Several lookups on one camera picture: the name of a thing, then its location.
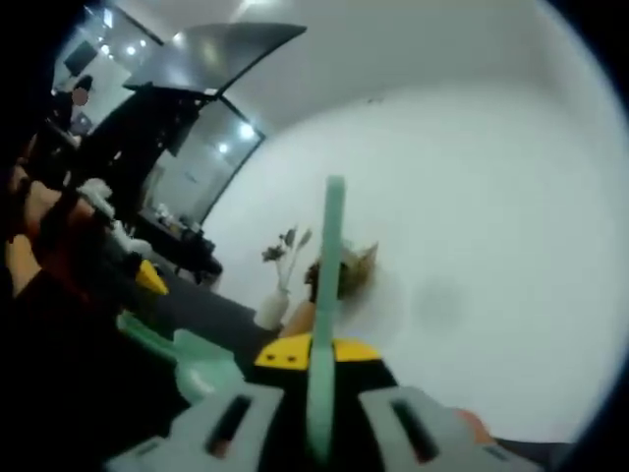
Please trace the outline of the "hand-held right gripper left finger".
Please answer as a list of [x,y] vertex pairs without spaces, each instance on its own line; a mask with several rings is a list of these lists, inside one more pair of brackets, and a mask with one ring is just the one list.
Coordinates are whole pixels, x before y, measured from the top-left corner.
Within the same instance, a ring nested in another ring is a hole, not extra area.
[[108,471],[311,471],[315,437],[309,392],[312,337],[274,340],[243,375],[224,349],[191,332],[166,339],[131,338],[175,365],[176,387],[189,408],[166,437],[112,457]]

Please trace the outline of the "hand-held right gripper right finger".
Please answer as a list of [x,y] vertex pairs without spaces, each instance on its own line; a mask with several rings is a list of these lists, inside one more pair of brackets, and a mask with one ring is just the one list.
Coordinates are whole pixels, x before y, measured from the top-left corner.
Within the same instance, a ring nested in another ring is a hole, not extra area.
[[383,471],[527,471],[529,461],[495,443],[475,443],[455,413],[421,389],[397,382],[379,353],[357,340],[333,341],[344,382],[356,393]]

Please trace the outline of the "person's left hand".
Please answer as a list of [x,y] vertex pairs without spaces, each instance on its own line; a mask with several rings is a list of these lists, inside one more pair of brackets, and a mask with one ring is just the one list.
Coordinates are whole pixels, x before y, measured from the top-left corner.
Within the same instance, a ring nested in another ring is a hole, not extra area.
[[54,191],[26,174],[11,178],[1,208],[6,240],[23,235],[42,256],[67,252],[90,258],[101,250],[113,222],[76,190]]

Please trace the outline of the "person's right hand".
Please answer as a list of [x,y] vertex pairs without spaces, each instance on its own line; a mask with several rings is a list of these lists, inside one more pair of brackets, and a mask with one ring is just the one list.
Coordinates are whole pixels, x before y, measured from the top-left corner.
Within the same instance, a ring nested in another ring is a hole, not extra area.
[[489,433],[486,425],[475,413],[465,409],[454,409],[455,413],[465,422],[473,432],[475,443],[491,444],[495,443],[494,438]]

